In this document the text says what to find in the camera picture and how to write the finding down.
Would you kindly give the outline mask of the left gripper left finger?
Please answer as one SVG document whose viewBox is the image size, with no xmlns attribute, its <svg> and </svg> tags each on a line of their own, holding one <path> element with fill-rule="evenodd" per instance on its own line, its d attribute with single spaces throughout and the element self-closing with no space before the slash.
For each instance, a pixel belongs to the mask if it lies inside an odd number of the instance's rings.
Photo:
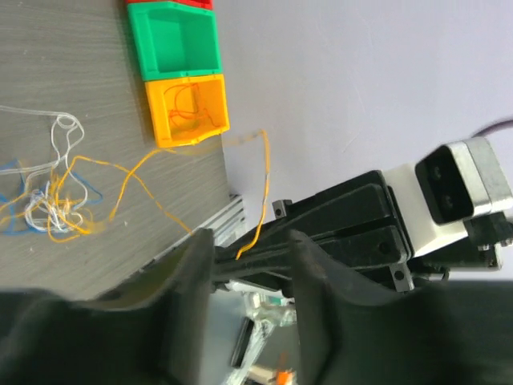
<svg viewBox="0 0 513 385">
<path fill-rule="evenodd" d="M 215 254 L 200 229 L 91 300 L 2 291 L 2 383 L 198 383 Z"/>
</svg>

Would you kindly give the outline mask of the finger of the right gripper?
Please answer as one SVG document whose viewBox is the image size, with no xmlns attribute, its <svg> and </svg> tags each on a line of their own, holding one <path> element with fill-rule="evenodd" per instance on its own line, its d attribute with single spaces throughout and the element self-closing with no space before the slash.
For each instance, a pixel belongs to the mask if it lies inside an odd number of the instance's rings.
<svg viewBox="0 0 513 385">
<path fill-rule="evenodd" d="M 282 209 L 262 225 L 244 257 L 286 257 L 290 233 L 306 235 L 334 257 L 395 257 L 397 207 L 383 173 L 373 170 Z"/>
<path fill-rule="evenodd" d="M 379 270 L 406 261 L 412 254 L 409 239 L 396 225 L 357 225 L 324 232 L 318 226 L 302 230 L 298 226 L 264 225 L 254 247 L 240 258 L 236 253 L 252 240 L 251 233 L 216 249 L 214 287 L 224 290 L 230 281 L 237 281 L 291 293 L 289 235 L 293 230 L 306 234 L 335 261 L 354 270 Z"/>
</svg>

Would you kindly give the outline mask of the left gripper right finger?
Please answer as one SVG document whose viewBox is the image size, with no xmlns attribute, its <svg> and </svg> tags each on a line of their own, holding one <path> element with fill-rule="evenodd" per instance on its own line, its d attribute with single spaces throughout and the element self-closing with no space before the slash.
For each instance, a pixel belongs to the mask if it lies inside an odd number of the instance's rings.
<svg viewBox="0 0 513 385">
<path fill-rule="evenodd" d="M 512 284 L 429 282 L 401 294 L 289 235 L 302 384 L 509 384 Z"/>
</svg>

